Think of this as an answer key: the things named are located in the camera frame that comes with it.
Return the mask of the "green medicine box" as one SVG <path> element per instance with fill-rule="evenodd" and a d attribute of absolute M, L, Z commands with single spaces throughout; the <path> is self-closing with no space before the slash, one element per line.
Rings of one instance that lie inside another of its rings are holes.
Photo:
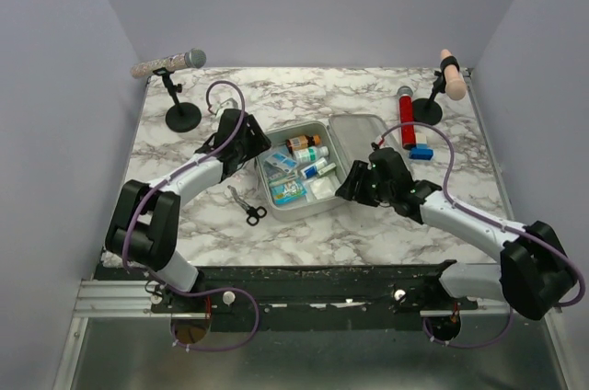
<path fill-rule="evenodd" d="M 326 165 L 325 167 L 322 167 L 318 171 L 317 176 L 319 178 L 325 177 L 327 174 L 333 172 L 336 168 L 337 168 L 337 165 L 335 163 L 330 163 L 330 164 Z"/>

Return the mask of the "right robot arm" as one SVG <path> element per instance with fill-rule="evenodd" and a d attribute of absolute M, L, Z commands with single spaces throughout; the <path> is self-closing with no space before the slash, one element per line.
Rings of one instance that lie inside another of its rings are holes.
<path fill-rule="evenodd" d="M 493 259 L 491 265 L 451 263 L 423 286 L 425 302 L 436 309 L 456 298 L 483 298 L 509 304 L 517 313 L 539 320 L 579 283 L 559 239 L 542 222 L 523 225 L 450 200 L 443 188 L 416 180 L 392 148 L 356 160 L 335 192 L 346 201 L 390 206 L 400 216 L 441 229 Z"/>

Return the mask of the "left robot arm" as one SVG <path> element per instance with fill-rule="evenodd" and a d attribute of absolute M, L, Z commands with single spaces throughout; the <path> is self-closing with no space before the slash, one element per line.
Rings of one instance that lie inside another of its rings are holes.
<path fill-rule="evenodd" d="M 203 275 L 177 250 L 180 209 L 270 147 L 253 115 L 226 109 L 217 132 L 187 163 L 149 183 L 123 184 L 105 248 L 168 285 L 181 310 L 197 310 L 204 298 Z"/>

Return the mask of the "grey medicine kit case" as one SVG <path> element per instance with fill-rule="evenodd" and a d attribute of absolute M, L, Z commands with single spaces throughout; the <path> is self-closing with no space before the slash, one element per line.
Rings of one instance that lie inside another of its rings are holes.
<path fill-rule="evenodd" d="M 375 114 L 337 114 L 267 132 L 271 148 L 255 163 L 273 217 L 293 222 L 341 206 L 335 191 L 386 128 Z"/>

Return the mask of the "amber medicine bottle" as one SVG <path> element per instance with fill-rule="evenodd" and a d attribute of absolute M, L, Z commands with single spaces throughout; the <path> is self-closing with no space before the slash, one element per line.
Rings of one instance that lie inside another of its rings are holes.
<path fill-rule="evenodd" d="M 296 151 L 307 149 L 311 146 L 321 145 L 321 138 L 319 135 L 299 135 L 290 138 L 286 141 L 286 147 L 290 154 Z"/>

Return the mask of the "cotton swab bag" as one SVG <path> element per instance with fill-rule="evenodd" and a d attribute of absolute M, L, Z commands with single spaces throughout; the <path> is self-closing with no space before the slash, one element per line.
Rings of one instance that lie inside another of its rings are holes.
<path fill-rule="evenodd" d="M 306 196 L 306 188 L 299 179 L 287 181 L 271 187 L 271 197 L 275 205 L 285 205 Z"/>

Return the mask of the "white green medicine bottle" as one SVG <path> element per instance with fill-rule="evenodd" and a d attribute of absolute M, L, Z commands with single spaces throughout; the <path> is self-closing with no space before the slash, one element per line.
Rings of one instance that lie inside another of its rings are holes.
<path fill-rule="evenodd" d="M 315 162 L 320 158 L 328 156 L 329 148 L 327 146 L 310 146 L 294 151 L 294 160 L 299 164 Z"/>

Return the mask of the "blue white wipes packet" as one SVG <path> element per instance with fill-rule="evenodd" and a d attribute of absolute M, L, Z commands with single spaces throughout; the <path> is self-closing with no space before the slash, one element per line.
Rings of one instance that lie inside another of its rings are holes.
<path fill-rule="evenodd" d="M 296 160 L 280 152 L 272 152 L 265 158 L 264 163 L 281 170 L 285 174 L 292 173 L 298 167 Z"/>

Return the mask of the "white gauze pad pack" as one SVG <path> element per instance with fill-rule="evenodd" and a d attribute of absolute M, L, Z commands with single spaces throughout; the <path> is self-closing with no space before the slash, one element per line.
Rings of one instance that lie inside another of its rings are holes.
<path fill-rule="evenodd" d="M 337 190 L 337 184 L 327 177 L 314 178 L 308 183 L 308 187 L 317 201 L 333 198 Z"/>

